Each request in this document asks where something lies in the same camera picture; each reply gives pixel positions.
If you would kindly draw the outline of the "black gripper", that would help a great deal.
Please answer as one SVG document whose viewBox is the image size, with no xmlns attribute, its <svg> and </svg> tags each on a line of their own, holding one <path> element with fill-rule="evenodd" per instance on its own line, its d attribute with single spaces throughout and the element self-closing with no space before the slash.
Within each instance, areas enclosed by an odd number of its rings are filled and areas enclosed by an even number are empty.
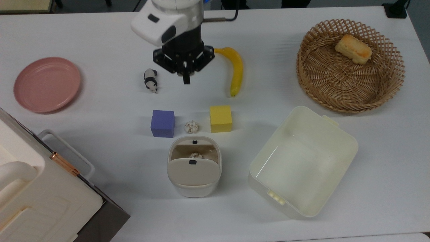
<svg viewBox="0 0 430 242">
<path fill-rule="evenodd" d="M 153 51 L 153 61 L 170 73 L 183 75 L 190 84 L 190 75 L 200 72 L 215 58 L 213 46 L 205 45 L 202 28 L 184 32 Z"/>
</svg>

